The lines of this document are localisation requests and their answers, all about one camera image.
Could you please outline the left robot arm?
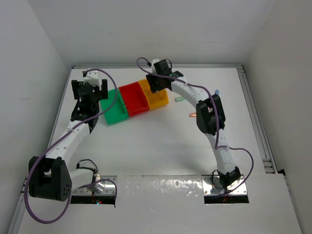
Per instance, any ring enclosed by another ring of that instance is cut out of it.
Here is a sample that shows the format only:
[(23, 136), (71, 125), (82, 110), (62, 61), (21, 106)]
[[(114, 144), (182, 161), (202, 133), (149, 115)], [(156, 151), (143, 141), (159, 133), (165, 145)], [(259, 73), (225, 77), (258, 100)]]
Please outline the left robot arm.
[(42, 160), (38, 157), (29, 161), (32, 172), (29, 195), (50, 200), (65, 201), (72, 190), (93, 182), (95, 169), (77, 167), (68, 170), (68, 163), (79, 144), (95, 128), (98, 121), (99, 101), (107, 99), (107, 80), (71, 82), (74, 99), (77, 101), (71, 119), (60, 143), (56, 144)]

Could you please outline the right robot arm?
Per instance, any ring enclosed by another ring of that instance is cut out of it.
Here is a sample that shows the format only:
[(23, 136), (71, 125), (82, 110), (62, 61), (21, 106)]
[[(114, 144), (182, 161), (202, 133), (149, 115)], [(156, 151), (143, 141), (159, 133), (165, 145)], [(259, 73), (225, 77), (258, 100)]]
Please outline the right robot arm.
[(213, 147), (219, 183), (227, 189), (241, 173), (234, 162), (225, 138), (225, 114), (219, 95), (211, 95), (204, 87), (190, 84), (182, 73), (173, 72), (165, 59), (147, 62), (152, 71), (146, 79), (152, 93), (169, 89), (186, 99), (196, 111), (196, 124)]

